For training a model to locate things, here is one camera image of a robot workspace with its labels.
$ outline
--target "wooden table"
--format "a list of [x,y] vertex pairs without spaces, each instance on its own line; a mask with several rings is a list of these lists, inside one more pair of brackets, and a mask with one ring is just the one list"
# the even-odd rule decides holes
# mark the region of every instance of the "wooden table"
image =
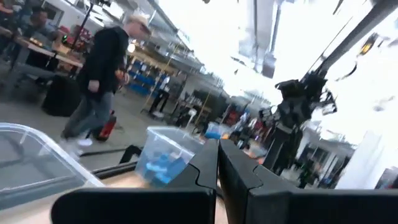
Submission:
[[[112,177],[103,182],[108,187],[147,187],[145,182],[134,172]],[[51,224],[51,206],[61,195],[54,195],[0,211],[0,222],[2,224]],[[224,203],[219,198],[216,201],[215,224],[228,224]]]
[[[3,27],[0,27],[0,35],[5,35],[8,37],[11,37],[12,32]],[[43,49],[42,47],[38,47],[35,44],[30,43],[28,40],[25,40],[22,37],[15,38],[14,42],[21,46],[21,50],[16,58],[14,66],[12,66],[11,69],[9,70],[9,73],[5,80],[4,95],[6,98],[10,98],[12,96],[12,91],[14,90],[14,87],[16,86],[18,80],[20,80],[23,77],[24,71],[21,71],[21,69],[19,69],[19,67],[23,67],[24,65],[26,65],[26,61],[27,61],[30,51],[38,52],[38,53],[46,55],[50,58],[55,57],[56,59],[58,59],[60,61],[69,63],[70,65],[78,67],[78,68],[83,67],[83,64],[80,62],[77,62],[76,60],[72,60],[70,58],[58,55],[55,52]],[[39,77],[48,78],[48,77],[55,75],[54,72],[50,72],[50,71],[47,71],[47,70],[44,70],[41,68],[37,68],[37,67],[32,67],[32,70],[30,72],[34,73],[33,75],[38,78]]]

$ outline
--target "ceiling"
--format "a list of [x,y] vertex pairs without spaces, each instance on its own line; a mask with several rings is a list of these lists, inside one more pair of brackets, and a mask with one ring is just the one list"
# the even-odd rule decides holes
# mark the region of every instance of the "ceiling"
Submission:
[[243,13],[239,54],[262,63],[271,42],[274,0],[239,0]]
[[163,55],[167,60],[171,57],[171,65],[189,72],[194,68],[200,69],[201,64],[195,57],[192,57],[190,49],[182,43],[177,35],[178,29],[165,15],[164,11],[159,7],[155,0],[115,0],[121,7],[134,13],[146,16],[149,21],[149,27],[152,29],[152,35],[149,42],[153,45],[160,46],[158,53]]

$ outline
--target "pillar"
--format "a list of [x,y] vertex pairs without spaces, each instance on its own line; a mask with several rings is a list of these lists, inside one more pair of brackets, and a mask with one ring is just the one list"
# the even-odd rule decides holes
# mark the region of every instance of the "pillar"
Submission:
[[379,170],[385,147],[381,135],[368,131],[343,171],[335,189],[368,189],[369,175]]

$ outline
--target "black bag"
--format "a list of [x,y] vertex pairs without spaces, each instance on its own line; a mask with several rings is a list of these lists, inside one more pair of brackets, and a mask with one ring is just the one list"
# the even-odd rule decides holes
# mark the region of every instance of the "black bag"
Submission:
[[69,117],[80,104],[80,89],[76,80],[55,76],[44,99],[42,109],[52,116]]

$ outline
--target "white sneaker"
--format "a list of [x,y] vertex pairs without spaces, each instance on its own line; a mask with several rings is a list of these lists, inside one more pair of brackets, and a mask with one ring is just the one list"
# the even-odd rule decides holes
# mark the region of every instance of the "white sneaker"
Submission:
[[79,139],[79,140],[77,140],[77,144],[79,146],[88,147],[88,146],[91,146],[93,144],[93,140],[91,140],[90,138]]
[[70,157],[72,157],[74,160],[78,161],[80,159],[80,155],[83,154],[83,151],[78,148],[78,146],[75,144],[76,141],[74,140],[66,140],[66,139],[61,139],[58,142],[58,145],[67,153],[69,154]]
[[152,114],[153,114],[154,116],[156,116],[157,118],[163,118],[163,117],[164,117],[164,114],[161,113],[161,112],[159,112],[159,111],[155,111],[155,112],[153,112]]

